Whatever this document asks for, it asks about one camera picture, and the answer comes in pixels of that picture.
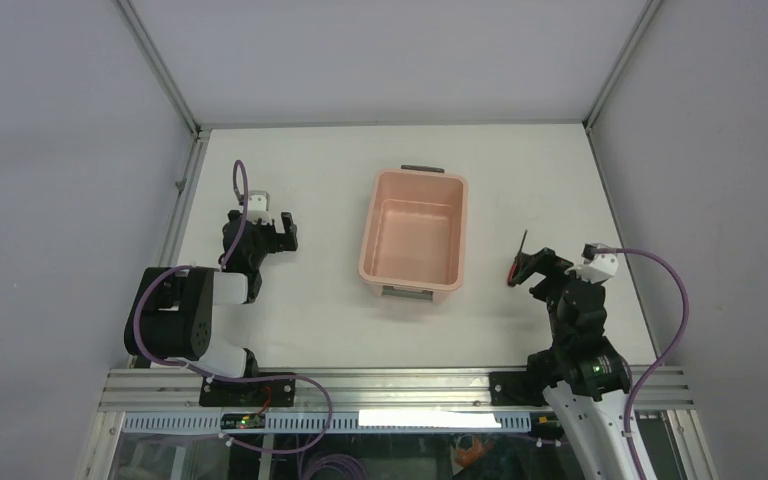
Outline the aluminium left frame post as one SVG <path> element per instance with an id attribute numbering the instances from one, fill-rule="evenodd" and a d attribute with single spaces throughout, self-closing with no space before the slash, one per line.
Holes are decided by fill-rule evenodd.
<path id="1" fill-rule="evenodd" d="M 112 3 L 122 16 L 123 22 L 134 38 L 138 50 L 144 57 L 177 116 L 185 125 L 190 135 L 197 138 L 201 132 L 201 127 L 184 99 L 160 51 L 153 42 L 136 6 L 130 0 L 113 0 Z"/>

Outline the orange object under table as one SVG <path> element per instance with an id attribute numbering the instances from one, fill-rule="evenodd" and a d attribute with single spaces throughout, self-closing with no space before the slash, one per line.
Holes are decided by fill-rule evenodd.
<path id="1" fill-rule="evenodd" d="M 455 473 L 470 467 L 488 454 L 494 447 L 490 436 L 462 434 L 450 442 L 450 457 Z"/>

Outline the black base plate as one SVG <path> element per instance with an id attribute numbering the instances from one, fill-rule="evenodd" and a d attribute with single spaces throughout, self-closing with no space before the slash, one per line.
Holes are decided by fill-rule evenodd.
<path id="1" fill-rule="evenodd" d="M 296 380 L 278 379 L 259 382 L 202 382 L 198 404 L 201 407 L 249 408 L 292 407 Z"/>
<path id="2" fill-rule="evenodd" d="M 526 370 L 493 371 L 488 374 L 488 381 L 492 406 L 548 405 L 543 395 L 547 383 L 536 373 Z"/>

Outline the aluminium frame post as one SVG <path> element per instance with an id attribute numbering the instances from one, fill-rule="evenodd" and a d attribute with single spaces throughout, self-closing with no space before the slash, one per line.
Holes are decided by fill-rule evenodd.
<path id="1" fill-rule="evenodd" d="M 153 42 L 136 6 L 130 0 L 113 0 L 112 3 L 122 16 L 123 22 L 134 38 L 138 50 L 144 57 L 177 116 L 185 125 L 190 135 L 197 138 L 201 132 L 201 127 L 184 99 L 160 51 Z"/>
<path id="2" fill-rule="evenodd" d="M 628 63 L 638 49 L 647 30 L 654 21 L 663 4 L 662 0 L 647 0 L 640 15 L 628 37 L 626 38 L 619 55 L 615 59 L 608 76 L 603 82 L 593 104 L 583 120 L 583 126 L 587 134 L 590 134 L 601 116 L 612 92 L 624 73 Z"/>

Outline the red black screwdriver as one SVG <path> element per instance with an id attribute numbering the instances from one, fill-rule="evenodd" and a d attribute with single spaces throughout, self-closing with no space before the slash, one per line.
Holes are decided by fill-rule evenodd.
<path id="1" fill-rule="evenodd" d="M 515 277 L 517 275 L 518 270 L 522 266 L 522 264 L 526 261 L 527 254 L 523 252 L 523 247 L 524 247 L 527 235 L 528 235 L 528 229 L 525 229 L 523 232 L 519 247 L 517 248 L 517 252 L 515 253 L 511 267 L 507 274 L 506 284 L 508 287 L 515 287 L 517 285 L 517 282 L 515 281 Z"/>

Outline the pink plastic bin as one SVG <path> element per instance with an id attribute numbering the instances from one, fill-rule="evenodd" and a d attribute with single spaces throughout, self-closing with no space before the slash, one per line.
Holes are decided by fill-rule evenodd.
<path id="1" fill-rule="evenodd" d="M 442 168 L 376 174 L 358 262 L 374 294 L 440 304 L 462 286 L 468 196 L 466 179 Z"/>

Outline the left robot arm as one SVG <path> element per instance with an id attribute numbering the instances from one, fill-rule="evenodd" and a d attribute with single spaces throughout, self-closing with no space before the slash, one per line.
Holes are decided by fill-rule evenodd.
<path id="1" fill-rule="evenodd" d="M 166 366 L 194 368 L 224 378 L 223 394 L 237 406 L 254 403 L 261 380 L 254 353 L 212 332 L 219 305 L 256 301 L 267 256 L 298 249 L 292 214 L 280 214 L 281 229 L 266 211 L 228 213 L 223 247 L 230 255 L 210 267 L 152 267 L 144 271 L 124 328 L 124 346 L 134 356 Z"/>

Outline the aluminium right frame post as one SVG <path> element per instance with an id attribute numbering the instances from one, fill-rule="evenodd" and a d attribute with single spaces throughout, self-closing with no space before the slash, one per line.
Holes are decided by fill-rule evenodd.
<path id="1" fill-rule="evenodd" d="M 640 15 L 628 37 L 626 38 L 619 55 L 615 59 L 608 76 L 603 82 L 593 104 L 583 120 L 583 126 L 587 134 L 590 134 L 601 116 L 612 92 L 624 73 L 628 63 L 638 49 L 647 30 L 654 21 L 663 4 L 662 0 L 647 0 Z"/>

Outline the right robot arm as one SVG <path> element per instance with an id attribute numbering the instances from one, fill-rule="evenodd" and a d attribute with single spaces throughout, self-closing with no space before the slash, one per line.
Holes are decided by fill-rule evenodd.
<path id="1" fill-rule="evenodd" d="M 631 376 L 605 334 L 605 282 L 619 261 L 588 245 L 574 264 L 553 250 L 518 252 L 508 273 L 514 287 L 533 275 L 530 288 L 549 317 L 551 346 L 529 356 L 527 399 L 548 405 L 588 479 L 653 479 L 656 472 L 629 407 Z"/>

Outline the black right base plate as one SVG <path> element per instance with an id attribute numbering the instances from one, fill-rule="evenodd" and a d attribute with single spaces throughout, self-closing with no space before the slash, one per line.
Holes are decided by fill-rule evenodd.
<path id="1" fill-rule="evenodd" d="M 488 381 L 492 406 L 548 405 L 543 395 L 547 383 L 536 373 L 526 370 L 493 371 L 488 374 Z"/>

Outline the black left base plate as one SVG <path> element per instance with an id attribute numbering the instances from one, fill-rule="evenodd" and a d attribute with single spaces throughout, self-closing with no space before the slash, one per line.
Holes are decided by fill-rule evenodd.
<path id="1" fill-rule="evenodd" d="M 201 407 L 249 408 L 292 407 L 296 380 L 278 379 L 259 382 L 202 382 L 198 404 Z"/>

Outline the aluminium front rail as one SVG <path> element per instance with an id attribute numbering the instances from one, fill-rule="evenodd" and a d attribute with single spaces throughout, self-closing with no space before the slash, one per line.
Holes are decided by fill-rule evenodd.
<path id="1" fill-rule="evenodd" d="M 503 367 L 475 368 L 312 368 L 299 369 L 289 387 L 253 393 L 246 400 L 217 395 L 197 374 L 175 368 L 113 369 L 108 373 L 101 412 L 337 412 L 364 409 L 513 411 L 514 402 L 497 377 Z"/>

